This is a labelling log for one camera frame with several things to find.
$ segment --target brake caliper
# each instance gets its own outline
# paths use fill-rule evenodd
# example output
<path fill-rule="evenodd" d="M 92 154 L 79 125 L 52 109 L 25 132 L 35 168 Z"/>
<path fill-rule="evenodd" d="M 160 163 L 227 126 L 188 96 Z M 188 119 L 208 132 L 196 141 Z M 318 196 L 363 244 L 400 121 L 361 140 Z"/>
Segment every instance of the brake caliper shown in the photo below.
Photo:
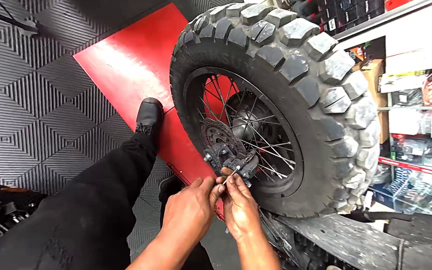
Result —
<path fill-rule="evenodd" d="M 250 187 L 249 179 L 253 178 L 258 170 L 259 158 L 255 150 L 246 155 L 243 153 L 235 155 L 227 144 L 217 143 L 204 150 L 204 161 L 211 166 L 217 176 L 224 175 L 221 172 L 224 167 L 237 171 L 244 183 Z"/>

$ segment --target human hand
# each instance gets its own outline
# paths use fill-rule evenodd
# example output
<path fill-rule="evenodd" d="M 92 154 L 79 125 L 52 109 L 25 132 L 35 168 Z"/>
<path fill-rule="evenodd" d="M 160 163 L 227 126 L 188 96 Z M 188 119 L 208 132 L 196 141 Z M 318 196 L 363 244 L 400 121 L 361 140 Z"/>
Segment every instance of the human hand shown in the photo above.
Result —
<path fill-rule="evenodd" d="M 223 168 L 221 172 L 230 175 L 232 170 Z M 241 176 L 237 173 L 234 176 L 228 176 L 226 186 L 227 194 L 223 196 L 224 219 L 236 242 L 242 242 L 248 237 L 263 235 L 258 204 L 251 196 Z"/>
<path fill-rule="evenodd" d="M 215 204 L 225 186 L 213 177 L 196 179 L 190 186 L 169 197 L 160 235 L 194 247 L 208 232 Z"/>

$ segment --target store shelf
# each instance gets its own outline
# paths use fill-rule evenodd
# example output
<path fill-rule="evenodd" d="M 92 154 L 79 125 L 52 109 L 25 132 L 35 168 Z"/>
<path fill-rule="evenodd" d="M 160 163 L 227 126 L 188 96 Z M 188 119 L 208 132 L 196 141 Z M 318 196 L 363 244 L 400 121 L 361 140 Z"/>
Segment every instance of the store shelf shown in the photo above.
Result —
<path fill-rule="evenodd" d="M 393 195 L 391 195 L 391 194 L 389 194 L 389 193 L 383 192 L 383 191 L 378 190 L 378 189 L 375 189 L 375 188 L 373 188 L 373 187 L 369 187 L 368 190 L 370 190 L 370 191 L 372 191 L 372 192 L 375 192 L 375 193 L 382 194 L 382 195 L 384 195 L 384 196 L 386 196 L 386 197 L 390 197 L 391 199 L 393 199 L 393 202 L 394 202 L 394 201 L 398 201 L 398 202 L 400 202 L 400 203 L 407 204 L 407 205 L 410 205 L 410 206 L 415 207 L 415 208 L 417 208 L 417 209 L 420 209 L 420 210 L 421 210 L 420 213 L 424 213 L 424 214 L 432 215 L 432 207 L 429 208 L 429 207 L 421 207 L 420 205 L 415 205 L 415 204 L 413 204 L 413 203 L 411 203 L 411 202 L 409 202 L 409 201 L 406 201 L 406 200 L 400 199 L 400 198 L 398 198 L 398 197 L 394 197 Z"/>
<path fill-rule="evenodd" d="M 345 50 L 367 41 L 386 36 L 387 32 L 394 29 L 395 26 L 399 28 L 399 24 L 393 22 L 397 22 L 399 19 L 429 6 L 432 6 L 432 0 L 412 0 L 400 7 L 376 16 L 369 21 L 365 21 L 353 28 L 335 34 L 333 38 L 339 41 L 335 49 Z"/>
<path fill-rule="evenodd" d="M 396 167 L 406 168 L 406 169 L 415 170 L 418 172 L 432 175 L 432 168 L 431 167 L 414 165 L 414 164 L 401 162 L 401 161 L 393 160 L 393 159 L 390 159 L 387 157 L 382 157 L 382 156 L 379 157 L 378 161 L 380 163 L 389 164 L 389 165 L 393 165 Z"/>
<path fill-rule="evenodd" d="M 412 110 L 432 110 L 432 106 L 414 106 L 414 107 L 379 107 L 378 111 L 389 111 L 398 109 L 412 109 Z"/>
<path fill-rule="evenodd" d="M 411 12 L 423 9 L 429 5 L 432 5 L 432 0 L 412 0 L 400 7 L 397 7 L 393 10 L 390 10 L 386 13 L 383 13 L 377 17 L 370 19 L 369 21 L 365 21 L 353 28 L 350 28 L 344 32 L 339 34 L 335 34 L 333 38 L 338 41 L 344 41 L 351 39 L 354 36 L 360 35 L 365 31 L 368 31 L 372 28 L 376 28 L 383 24 L 387 24 L 393 20 L 396 20 L 402 16 L 410 14 Z"/>

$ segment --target black boot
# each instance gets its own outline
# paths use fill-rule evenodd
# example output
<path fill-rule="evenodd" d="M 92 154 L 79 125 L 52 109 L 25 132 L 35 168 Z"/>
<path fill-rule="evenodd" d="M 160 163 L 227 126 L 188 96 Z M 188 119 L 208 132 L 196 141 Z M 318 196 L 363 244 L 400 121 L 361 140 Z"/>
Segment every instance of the black boot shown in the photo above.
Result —
<path fill-rule="evenodd" d="M 159 225 L 163 226 L 163 217 L 166 203 L 171 195 L 180 192 L 186 185 L 176 175 L 169 176 L 159 182 L 159 201 L 161 202 L 161 214 Z"/>
<path fill-rule="evenodd" d="M 163 104 L 159 100 L 147 97 L 141 101 L 136 117 L 136 132 L 151 136 L 157 149 L 159 149 L 159 133 L 163 125 L 163 116 Z"/>

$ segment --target brake disc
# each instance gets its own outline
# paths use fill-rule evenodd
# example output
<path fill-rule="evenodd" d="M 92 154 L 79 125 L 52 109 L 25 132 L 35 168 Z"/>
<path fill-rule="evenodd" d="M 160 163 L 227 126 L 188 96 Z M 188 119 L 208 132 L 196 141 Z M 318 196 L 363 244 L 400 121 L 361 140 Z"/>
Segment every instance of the brake disc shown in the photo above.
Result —
<path fill-rule="evenodd" d="M 227 144 L 234 153 L 247 153 L 243 143 L 234 136 L 231 129 L 219 120 L 205 118 L 202 121 L 201 133 L 207 146 L 213 147 L 217 143 Z"/>

